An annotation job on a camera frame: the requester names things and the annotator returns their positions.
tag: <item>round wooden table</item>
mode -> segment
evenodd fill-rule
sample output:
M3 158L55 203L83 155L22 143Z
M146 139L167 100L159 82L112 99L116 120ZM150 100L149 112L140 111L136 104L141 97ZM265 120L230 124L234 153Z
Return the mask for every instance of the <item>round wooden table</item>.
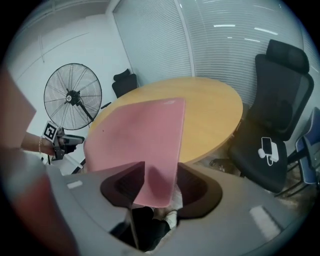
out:
M121 96L96 117L89 133L119 106L176 97L185 99L181 163L194 163L218 149L240 122L243 104L231 86L209 78L180 77L147 84Z

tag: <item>black chair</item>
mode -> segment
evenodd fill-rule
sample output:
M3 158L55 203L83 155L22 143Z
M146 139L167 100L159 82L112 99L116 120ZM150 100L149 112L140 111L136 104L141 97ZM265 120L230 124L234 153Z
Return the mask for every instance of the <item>black chair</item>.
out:
M113 77L113 80L115 82L112 84L112 89L117 98L120 98L122 95L125 95L138 87L137 76L136 74L130 74L129 69L121 74L116 74Z
M311 96L314 81L303 50L270 40L266 54L255 57L257 90L255 101L241 122L228 155L243 176L266 190L279 193L287 176L290 139ZM278 148L279 161L271 166L260 158L261 138L270 137Z

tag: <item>fan stand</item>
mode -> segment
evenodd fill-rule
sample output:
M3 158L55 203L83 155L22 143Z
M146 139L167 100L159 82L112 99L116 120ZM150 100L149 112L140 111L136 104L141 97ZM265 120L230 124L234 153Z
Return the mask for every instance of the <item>fan stand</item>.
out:
M72 106L74 106L74 105L80 106L82 108L82 110L85 112L85 114L93 122L94 121L93 117L90 115L90 113L87 111L87 109L85 108L85 106L81 102L80 91L75 91L75 90L69 91L68 89L66 89L66 90L68 91L68 93L66 94L66 98L65 98L66 102L70 103Z

